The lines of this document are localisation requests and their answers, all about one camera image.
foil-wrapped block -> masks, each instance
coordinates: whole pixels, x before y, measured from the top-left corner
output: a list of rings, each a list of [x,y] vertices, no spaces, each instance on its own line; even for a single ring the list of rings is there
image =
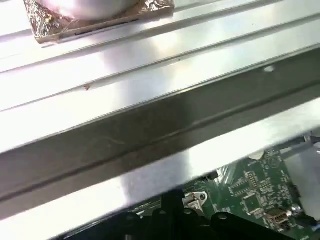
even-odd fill
[[[54,12],[36,0],[24,0],[24,4],[34,37],[39,43],[57,42],[114,25],[171,14],[175,8],[174,0],[139,0],[135,6],[114,17],[81,20]]]

circuit board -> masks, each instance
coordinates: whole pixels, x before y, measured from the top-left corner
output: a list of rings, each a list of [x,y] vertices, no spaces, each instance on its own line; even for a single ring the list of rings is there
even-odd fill
[[[297,225],[293,217],[287,218],[288,229],[284,230],[266,216],[268,211],[300,203],[288,187],[291,179],[279,150],[266,150],[260,160],[240,160],[218,169],[217,173],[218,178],[197,180],[185,189],[208,194],[202,206],[208,218],[228,212],[296,240],[311,239],[312,228]]]

metal cylinder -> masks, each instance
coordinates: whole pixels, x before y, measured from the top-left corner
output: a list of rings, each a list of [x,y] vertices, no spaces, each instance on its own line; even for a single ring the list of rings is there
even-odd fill
[[[42,6],[63,16],[78,20],[100,20],[113,17],[134,6],[138,0],[36,0]]]

